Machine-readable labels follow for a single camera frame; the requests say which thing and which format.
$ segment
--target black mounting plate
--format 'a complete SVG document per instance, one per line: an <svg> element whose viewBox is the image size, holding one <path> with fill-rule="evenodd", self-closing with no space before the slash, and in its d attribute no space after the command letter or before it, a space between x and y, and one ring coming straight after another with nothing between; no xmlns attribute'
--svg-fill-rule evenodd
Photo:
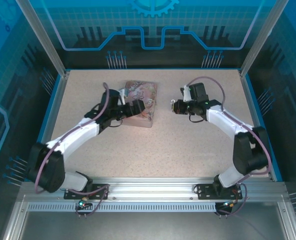
<svg viewBox="0 0 296 240"><path fill-rule="evenodd" d="M217 196L216 191L212 184L197 184L194 186L193 191L195 194L198 194L199 200L235 200L242 199L242 193L240 186L232 186L226 188L224 192L222 192L221 196Z"/></svg>
<svg viewBox="0 0 296 240"><path fill-rule="evenodd" d="M105 185L107 184L92 184L91 192ZM102 198L102 195L104 194L104 191L105 189L102 189L101 191L98 191L96 194L89 196L89 200L100 200ZM63 196L63 198L66 200L80 200L82 197L83 197L82 195L75 194L68 190L64 192L64 196ZM103 200L106 200L106 199L108 199L108 193L106 193L106 195L103 197Z"/></svg>

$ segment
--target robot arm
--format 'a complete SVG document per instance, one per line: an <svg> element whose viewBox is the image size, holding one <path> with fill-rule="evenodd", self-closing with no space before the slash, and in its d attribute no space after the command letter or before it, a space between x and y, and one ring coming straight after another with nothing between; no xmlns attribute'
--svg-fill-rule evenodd
<svg viewBox="0 0 296 240"><path fill-rule="evenodd" d="M238 120L221 107L217 100L209 100L203 83L181 88L183 100L173 102L172 110L176 114L197 115L219 127L234 141L233 165L214 178L213 186L218 196L227 188L234 186L253 170L267 166L268 161L259 143L242 126L251 129L268 148L268 137L264 128L253 127Z"/></svg>
<svg viewBox="0 0 296 240"><path fill-rule="evenodd" d="M50 142L33 145L26 170L29 180L36 182L43 160L52 151L40 175L39 186L53 193L59 188L83 191L86 186L91 185L91 179L86 175L79 172L65 172L65 161L87 140L109 127L111 121L140 114L145 109L141 100L135 100L132 104L125 103L124 98L127 95L125 89L108 91L109 98L107 99L105 92L101 103L98 104L99 109L96 110L96 106L92 108L74 128ZM108 101L108 104L103 114L93 120L103 109L105 101Z"/></svg>

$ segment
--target blue glass wall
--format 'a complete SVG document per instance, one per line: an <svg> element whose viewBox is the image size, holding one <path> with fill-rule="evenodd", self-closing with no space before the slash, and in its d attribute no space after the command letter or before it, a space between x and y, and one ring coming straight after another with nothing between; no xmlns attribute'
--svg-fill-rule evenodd
<svg viewBox="0 0 296 240"><path fill-rule="evenodd" d="M14 0L0 0L0 238L57 73Z"/></svg>
<svg viewBox="0 0 296 240"><path fill-rule="evenodd" d="M296 192L296 0L290 0L249 77L283 180Z"/></svg>
<svg viewBox="0 0 296 240"><path fill-rule="evenodd" d="M274 2L31 1L66 67L79 69L239 68Z"/></svg>

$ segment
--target beige countertop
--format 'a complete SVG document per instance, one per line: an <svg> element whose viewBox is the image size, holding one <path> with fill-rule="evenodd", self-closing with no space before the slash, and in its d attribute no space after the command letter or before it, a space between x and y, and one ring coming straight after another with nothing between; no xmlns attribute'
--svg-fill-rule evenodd
<svg viewBox="0 0 296 240"><path fill-rule="evenodd" d="M116 90L128 80L156 82L158 91L152 128L107 128L70 156L66 170L92 177L213 177L225 171L232 165L232 140L209 122L191 123L171 111L170 101L182 98L180 87L201 75L217 79L226 92L225 108L253 124L237 70L72 70L52 139L100 102L103 82ZM209 99L221 102L220 88L203 83Z"/></svg>

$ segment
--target perforated rail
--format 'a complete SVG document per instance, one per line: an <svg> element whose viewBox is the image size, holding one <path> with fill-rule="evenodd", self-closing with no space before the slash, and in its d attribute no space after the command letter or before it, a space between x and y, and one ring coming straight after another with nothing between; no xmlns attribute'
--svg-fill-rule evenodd
<svg viewBox="0 0 296 240"><path fill-rule="evenodd" d="M93 205L80 212L89 212L95 206ZM31 202L29 203L29 212L74 212L75 202ZM98 212L215 212L214 203L173 203L173 202L104 202Z"/></svg>

